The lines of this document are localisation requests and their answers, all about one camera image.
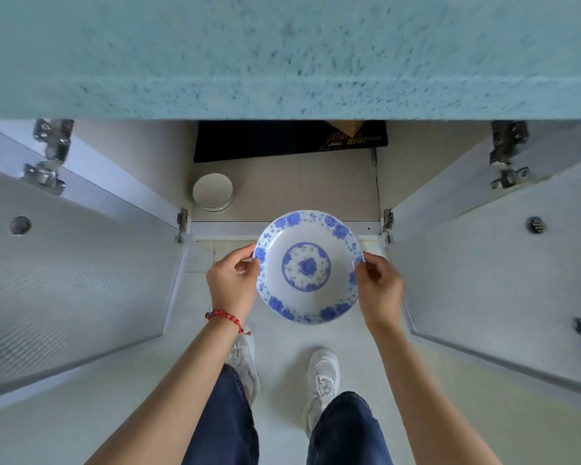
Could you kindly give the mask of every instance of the black mat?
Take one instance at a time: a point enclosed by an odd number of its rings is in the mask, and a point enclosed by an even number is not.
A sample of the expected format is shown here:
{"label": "black mat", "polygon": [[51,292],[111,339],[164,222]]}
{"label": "black mat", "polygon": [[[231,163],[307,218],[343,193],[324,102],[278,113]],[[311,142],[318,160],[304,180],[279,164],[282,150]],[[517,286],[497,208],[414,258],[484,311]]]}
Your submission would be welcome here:
{"label": "black mat", "polygon": [[195,163],[385,147],[385,121],[366,121],[350,138],[325,121],[201,121]]}

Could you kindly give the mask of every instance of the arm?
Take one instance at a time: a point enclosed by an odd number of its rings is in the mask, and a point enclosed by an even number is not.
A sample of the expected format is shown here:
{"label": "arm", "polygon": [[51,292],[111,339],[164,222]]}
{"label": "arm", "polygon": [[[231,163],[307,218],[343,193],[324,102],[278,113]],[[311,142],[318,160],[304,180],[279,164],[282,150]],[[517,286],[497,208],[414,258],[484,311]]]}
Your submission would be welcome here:
{"label": "arm", "polygon": [[434,386],[400,327],[404,283],[385,258],[356,267],[359,305],[374,337],[418,465],[500,465],[465,417]]}
{"label": "arm", "polygon": [[[241,260],[251,256],[254,246],[233,251],[207,273],[213,309],[226,310],[241,321],[254,303],[260,266],[258,259]],[[211,319],[86,465],[180,464],[237,332],[230,320]]]}

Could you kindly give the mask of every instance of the blue speckled countertop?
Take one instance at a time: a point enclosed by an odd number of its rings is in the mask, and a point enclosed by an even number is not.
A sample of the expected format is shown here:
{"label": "blue speckled countertop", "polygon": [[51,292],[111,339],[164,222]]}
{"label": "blue speckled countertop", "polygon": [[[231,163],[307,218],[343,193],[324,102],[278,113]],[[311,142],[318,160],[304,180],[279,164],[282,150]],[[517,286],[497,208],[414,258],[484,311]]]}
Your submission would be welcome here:
{"label": "blue speckled countertop", "polygon": [[0,118],[581,118],[581,0],[0,0]]}

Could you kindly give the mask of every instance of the hand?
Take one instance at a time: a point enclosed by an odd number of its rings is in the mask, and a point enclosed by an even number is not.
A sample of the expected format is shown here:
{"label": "hand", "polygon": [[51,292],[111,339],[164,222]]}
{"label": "hand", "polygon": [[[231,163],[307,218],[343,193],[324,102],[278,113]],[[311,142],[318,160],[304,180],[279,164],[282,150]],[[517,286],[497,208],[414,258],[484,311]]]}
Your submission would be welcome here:
{"label": "hand", "polygon": [[239,248],[215,263],[207,273],[213,310],[225,310],[244,323],[256,296],[256,278],[260,271],[258,258],[250,258],[256,243]]}
{"label": "hand", "polygon": [[400,328],[404,281],[387,259],[364,251],[365,263],[355,266],[359,307],[370,331]]}

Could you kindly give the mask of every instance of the dark blue jeans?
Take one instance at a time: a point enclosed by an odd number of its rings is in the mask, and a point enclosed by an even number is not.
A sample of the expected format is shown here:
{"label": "dark blue jeans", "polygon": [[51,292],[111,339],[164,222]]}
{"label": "dark blue jeans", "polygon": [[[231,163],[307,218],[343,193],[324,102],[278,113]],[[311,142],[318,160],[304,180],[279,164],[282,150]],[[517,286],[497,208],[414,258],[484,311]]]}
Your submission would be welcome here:
{"label": "dark blue jeans", "polygon": [[[258,434],[243,385],[224,365],[211,392],[183,465],[256,465]],[[354,392],[326,407],[310,438],[308,465],[392,465],[379,422]]]}

